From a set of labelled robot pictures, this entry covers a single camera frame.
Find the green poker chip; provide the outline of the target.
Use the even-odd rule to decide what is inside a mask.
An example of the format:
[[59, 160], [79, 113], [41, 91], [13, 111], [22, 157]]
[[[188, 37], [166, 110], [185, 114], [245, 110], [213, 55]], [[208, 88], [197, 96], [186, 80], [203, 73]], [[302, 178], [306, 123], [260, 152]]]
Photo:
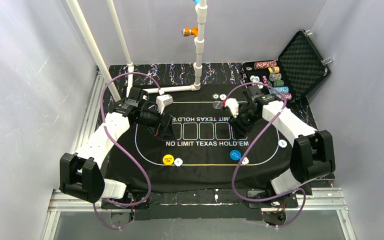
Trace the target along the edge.
[[214, 99], [214, 100], [218, 100], [219, 99], [219, 94], [217, 94], [217, 93], [214, 93], [213, 95], [212, 95], [212, 98]]

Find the white light-blue ten chip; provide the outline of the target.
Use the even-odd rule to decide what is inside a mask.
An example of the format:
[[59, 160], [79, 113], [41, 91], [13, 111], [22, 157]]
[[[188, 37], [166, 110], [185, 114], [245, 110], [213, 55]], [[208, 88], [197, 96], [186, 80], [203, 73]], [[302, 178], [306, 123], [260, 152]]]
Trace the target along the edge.
[[287, 142], [286, 140], [280, 139], [280, 140], [278, 141], [278, 146], [279, 146], [280, 148], [286, 148], [286, 147], [288, 146], [288, 142]]

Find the white blue poker chip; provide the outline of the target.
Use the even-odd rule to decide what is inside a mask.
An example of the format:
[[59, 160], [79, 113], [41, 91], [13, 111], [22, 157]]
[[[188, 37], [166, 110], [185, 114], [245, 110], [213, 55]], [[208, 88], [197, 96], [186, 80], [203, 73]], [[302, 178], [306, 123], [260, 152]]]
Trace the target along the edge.
[[173, 164], [176, 166], [176, 167], [180, 167], [183, 165], [183, 160], [181, 158], [176, 158], [173, 162]]
[[224, 101], [224, 100], [227, 99], [227, 95], [226, 95], [226, 94], [221, 94], [221, 95], [219, 96], [219, 98], [220, 98], [222, 101]]
[[241, 161], [241, 165], [248, 165], [249, 164], [249, 159], [247, 157], [244, 157], [243, 160]]

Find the blue small blind button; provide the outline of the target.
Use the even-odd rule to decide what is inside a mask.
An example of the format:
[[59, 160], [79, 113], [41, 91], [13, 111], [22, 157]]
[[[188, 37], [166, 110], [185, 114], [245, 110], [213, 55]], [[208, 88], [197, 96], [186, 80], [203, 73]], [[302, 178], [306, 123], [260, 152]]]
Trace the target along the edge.
[[242, 158], [242, 153], [237, 150], [237, 149], [234, 149], [232, 150], [230, 153], [229, 153], [229, 156], [230, 158], [233, 160], [233, 161], [239, 161], [241, 158]]

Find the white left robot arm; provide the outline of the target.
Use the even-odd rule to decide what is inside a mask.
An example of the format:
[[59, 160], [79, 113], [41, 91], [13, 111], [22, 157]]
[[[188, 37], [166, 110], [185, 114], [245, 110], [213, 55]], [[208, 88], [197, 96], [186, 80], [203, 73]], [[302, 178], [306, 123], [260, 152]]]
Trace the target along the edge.
[[101, 199], [122, 199], [127, 185], [107, 179], [101, 172], [102, 164], [118, 139], [131, 126], [142, 125], [161, 141], [172, 140], [173, 116], [164, 113], [173, 97], [159, 90], [155, 102], [149, 93], [133, 87], [127, 97], [113, 103], [102, 118], [102, 124], [88, 141], [73, 153], [64, 153], [59, 161], [60, 191], [66, 195], [96, 203]]

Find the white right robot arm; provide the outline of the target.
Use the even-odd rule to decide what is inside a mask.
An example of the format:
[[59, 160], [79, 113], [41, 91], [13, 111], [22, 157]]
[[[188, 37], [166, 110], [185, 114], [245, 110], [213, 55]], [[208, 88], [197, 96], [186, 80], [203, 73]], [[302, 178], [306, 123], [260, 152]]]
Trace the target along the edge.
[[288, 168], [269, 181], [270, 199], [274, 199], [302, 191], [301, 186], [334, 173], [334, 142], [327, 130], [317, 130], [292, 113], [287, 108], [288, 100], [283, 93], [271, 87], [272, 93], [264, 94], [259, 88], [261, 85], [260, 82], [245, 83], [243, 94], [246, 103], [239, 103], [228, 94], [222, 106], [229, 110], [229, 124], [238, 137], [250, 133], [257, 121], [267, 121], [242, 155], [243, 158], [270, 126], [275, 127], [292, 147]]

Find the yellow big blind button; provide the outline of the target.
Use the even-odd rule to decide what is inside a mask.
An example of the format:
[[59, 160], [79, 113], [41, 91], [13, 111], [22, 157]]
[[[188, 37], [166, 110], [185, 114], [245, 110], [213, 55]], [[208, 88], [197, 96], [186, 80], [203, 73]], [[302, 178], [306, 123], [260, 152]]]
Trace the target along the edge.
[[163, 156], [162, 158], [162, 162], [164, 165], [166, 166], [170, 166], [170, 165], [173, 165], [174, 164], [174, 161], [175, 161], [175, 158], [173, 155], [171, 154], [166, 154]]

